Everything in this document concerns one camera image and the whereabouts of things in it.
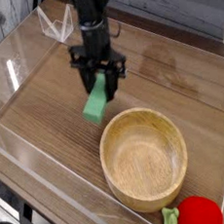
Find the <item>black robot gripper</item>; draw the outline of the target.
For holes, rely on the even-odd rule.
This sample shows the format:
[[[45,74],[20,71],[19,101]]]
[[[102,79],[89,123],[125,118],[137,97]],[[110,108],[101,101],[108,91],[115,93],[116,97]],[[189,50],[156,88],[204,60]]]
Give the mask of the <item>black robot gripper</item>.
[[[93,90],[95,73],[105,74],[106,98],[111,101],[118,90],[118,79],[126,74],[126,57],[111,47],[111,35],[107,25],[81,28],[82,45],[68,49],[71,66],[78,69],[87,93]]]

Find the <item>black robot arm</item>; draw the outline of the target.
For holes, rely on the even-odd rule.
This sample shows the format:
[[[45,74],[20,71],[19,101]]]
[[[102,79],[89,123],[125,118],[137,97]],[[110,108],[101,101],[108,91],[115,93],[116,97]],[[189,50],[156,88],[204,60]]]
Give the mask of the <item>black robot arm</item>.
[[[71,66],[78,69],[87,93],[93,91],[96,73],[104,75],[107,101],[113,100],[119,78],[126,77],[126,56],[115,51],[110,39],[119,37],[109,32],[107,3],[109,0],[71,0],[77,11],[82,45],[71,46]]]

